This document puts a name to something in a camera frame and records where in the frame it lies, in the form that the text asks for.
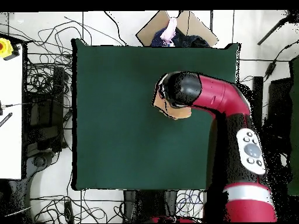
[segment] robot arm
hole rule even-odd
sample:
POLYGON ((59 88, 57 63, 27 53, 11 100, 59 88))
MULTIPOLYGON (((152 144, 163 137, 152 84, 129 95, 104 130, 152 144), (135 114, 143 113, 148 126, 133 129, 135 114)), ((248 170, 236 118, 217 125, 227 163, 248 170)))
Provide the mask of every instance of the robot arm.
POLYGON ((214 118, 225 117, 227 162, 220 179, 225 181, 222 191, 228 194, 226 218, 231 222, 275 222, 262 147, 250 105, 238 88, 194 72, 173 72, 160 81, 159 93, 174 108, 189 106, 209 111, 214 118))

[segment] cardboard box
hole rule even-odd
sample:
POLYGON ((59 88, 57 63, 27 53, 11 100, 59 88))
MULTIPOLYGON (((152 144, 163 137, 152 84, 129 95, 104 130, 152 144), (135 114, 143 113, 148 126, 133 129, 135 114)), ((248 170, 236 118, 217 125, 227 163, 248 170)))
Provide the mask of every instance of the cardboard box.
MULTIPOLYGON (((177 19, 177 28, 187 35, 189 11, 183 11, 177 19)), ((167 27, 169 16, 166 11, 160 10, 151 20, 136 34, 143 46, 150 46, 157 31, 167 27)), ((218 39, 212 31, 206 27, 192 12, 189 18, 188 36, 197 35, 203 38, 210 47, 213 47, 218 39)))

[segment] green mat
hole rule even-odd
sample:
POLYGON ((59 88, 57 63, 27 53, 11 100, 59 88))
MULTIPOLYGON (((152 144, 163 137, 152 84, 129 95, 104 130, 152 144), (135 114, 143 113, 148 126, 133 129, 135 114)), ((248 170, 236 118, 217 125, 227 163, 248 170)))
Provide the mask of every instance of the green mat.
POLYGON ((294 80, 294 85, 290 92, 293 102, 290 132, 292 147, 290 166, 293 174, 293 180, 290 184, 288 184, 288 194, 299 195, 299 57, 290 62, 290 73, 294 80))
POLYGON ((151 106, 155 84, 172 71, 235 83, 239 44, 90 47, 72 40, 72 45, 77 54, 75 188, 205 189, 212 118, 199 110, 187 119, 165 117, 151 106))

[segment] white table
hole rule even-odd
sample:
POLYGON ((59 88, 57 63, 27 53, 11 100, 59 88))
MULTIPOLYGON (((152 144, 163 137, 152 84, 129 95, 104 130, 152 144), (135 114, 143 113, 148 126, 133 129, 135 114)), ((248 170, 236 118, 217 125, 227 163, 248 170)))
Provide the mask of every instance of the white table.
MULTIPOLYGON (((22 49, 20 56, 9 61, 0 58, 1 104, 22 103, 22 49)), ((0 116, 12 117, 0 127, 0 179, 21 179, 22 168, 22 105, 8 107, 0 116)))

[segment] yellow object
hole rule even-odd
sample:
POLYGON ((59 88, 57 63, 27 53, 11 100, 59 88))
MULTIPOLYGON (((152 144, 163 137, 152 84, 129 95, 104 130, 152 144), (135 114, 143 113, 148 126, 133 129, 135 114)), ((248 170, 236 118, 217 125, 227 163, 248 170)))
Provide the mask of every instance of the yellow object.
POLYGON ((0 38, 0 58, 6 58, 12 55, 13 48, 11 42, 5 38, 0 38))

